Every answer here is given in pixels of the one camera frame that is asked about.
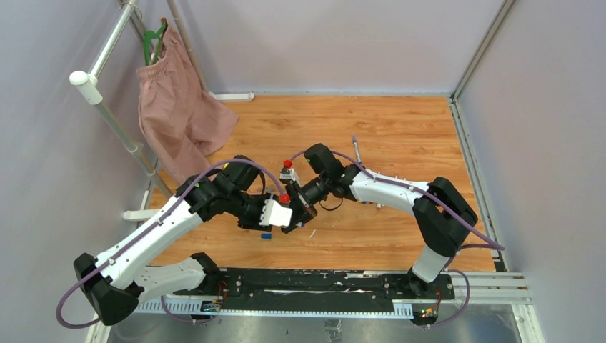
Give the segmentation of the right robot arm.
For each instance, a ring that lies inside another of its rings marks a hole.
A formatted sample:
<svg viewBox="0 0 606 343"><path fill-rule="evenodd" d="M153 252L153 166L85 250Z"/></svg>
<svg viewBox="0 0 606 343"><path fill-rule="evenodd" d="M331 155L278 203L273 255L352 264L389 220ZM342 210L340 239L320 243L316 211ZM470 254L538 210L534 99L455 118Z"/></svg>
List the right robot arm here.
<svg viewBox="0 0 606 343"><path fill-rule="evenodd" d="M279 173L292 209L291 222L284 233L316 217L316 205L333 195L353 202L374 202L411 215L424 240L424 247L407 272L404 288L417 298L426 298L437 290L440 272L453 258L478 222L475 211L444 177L431 182L413 182L370 171L359 162L348 165L336 158L336 152L324 144L303 151L316 177L300 184L286 160Z"/></svg>

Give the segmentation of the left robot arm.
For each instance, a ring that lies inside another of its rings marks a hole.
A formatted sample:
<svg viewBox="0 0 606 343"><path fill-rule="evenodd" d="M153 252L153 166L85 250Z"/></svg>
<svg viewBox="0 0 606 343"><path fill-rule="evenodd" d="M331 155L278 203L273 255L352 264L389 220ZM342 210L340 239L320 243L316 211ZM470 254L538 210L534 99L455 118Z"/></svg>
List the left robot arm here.
<svg viewBox="0 0 606 343"><path fill-rule="evenodd" d="M77 283L61 298L56 318L75 329L62 316L68 297L80 289L97 321L106 326L129 317L142 303L181 290L222 296L219 267L204 252L185 260L152 267L150 262L178 238L219 214L236 217L246 228L269 231L269 207L278 198L270 193L251 195L256 178L278 180L270 171L239 155L189 177L174 196L138 229L107 250L83 253L74 262Z"/></svg>

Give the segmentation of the grey cap marker pen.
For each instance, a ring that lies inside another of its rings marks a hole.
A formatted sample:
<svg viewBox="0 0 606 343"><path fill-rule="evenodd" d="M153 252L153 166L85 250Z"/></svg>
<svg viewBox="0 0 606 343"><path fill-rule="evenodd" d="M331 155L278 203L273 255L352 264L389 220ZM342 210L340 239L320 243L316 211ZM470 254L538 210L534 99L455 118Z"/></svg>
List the grey cap marker pen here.
<svg viewBox="0 0 606 343"><path fill-rule="evenodd" d="M358 164L362 164L362 158L360 155L360 151L359 151L359 144L358 144L358 140L355 134L352 135L352 146L354 149L354 154L356 157L356 161Z"/></svg>

